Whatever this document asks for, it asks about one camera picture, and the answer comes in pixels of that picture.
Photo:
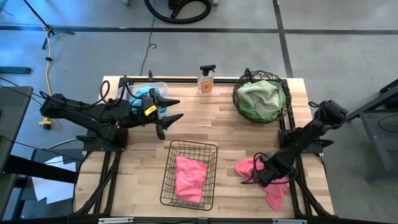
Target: sticker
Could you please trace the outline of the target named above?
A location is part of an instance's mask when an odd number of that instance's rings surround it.
[[[154,112],[156,110],[156,106],[153,105],[150,108],[148,108],[147,110],[145,110],[145,116],[150,115],[152,112]]]
[[[213,88],[213,80],[209,80],[200,84],[200,91],[202,93],[208,93]]]

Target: rectangular wire basket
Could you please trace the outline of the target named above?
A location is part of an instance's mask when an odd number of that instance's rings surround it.
[[[170,143],[169,154],[164,172],[160,202],[163,205],[192,208],[209,211],[213,208],[214,189],[216,182],[218,148],[212,144],[174,140]],[[200,161],[207,166],[206,181],[203,186],[200,203],[178,200],[175,195],[176,157]]]

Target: clear plastic tub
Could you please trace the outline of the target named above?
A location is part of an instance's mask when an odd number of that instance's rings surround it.
[[[161,97],[168,98],[168,96],[169,96],[169,88],[167,87],[167,84],[164,83],[164,82],[144,83],[144,84],[131,85],[131,86],[129,86],[129,89],[130,89],[131,93],[134,96],[140,97],[137,94],[137,91],[139,89],[141,89],[142,87],[144,87],[144,86],[157,88],[159,90],[159,94],[160,94]],[[117,99],[119,99],[121,97],[121,94],[122,94],[122,87],[118,90]],[[132,96],[130,96],[130,94],[127,92],[127,90],[124,91],[123,99],[130,100],[130,102],[132,100],[134,100],[134,98]],[[167,108],[162,108],[162,109],[160,109],[160,116],[161,117],[167,116],[168,112],[169,112],[169,110]]]

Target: spray bottle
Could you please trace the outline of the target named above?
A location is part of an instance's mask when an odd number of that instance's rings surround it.
[[[216,65],[201,66],[202,73],[198,76],[199,93],[209,93],[213,89],[214,69]]]

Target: blue cloth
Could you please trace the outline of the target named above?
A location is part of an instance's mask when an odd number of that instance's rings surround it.
[[[159,88],[151,87],[151,86],[143,86],[143,87],[139,88],[134,95],[138,98],[149,96],[149,90],[151,88],[155,89],[156,95],[163,97],[163,95],[160,94]],[[140,99],[135,99],[134,97],[130,97],[130,104],[132,104],[133,106],[141,106],[141,101],[142,100],[140,100]],[[167,112],[167,108],[161,108],[159,110],[159,113],[161,113],[161,114],[166,113],[166,112]]]

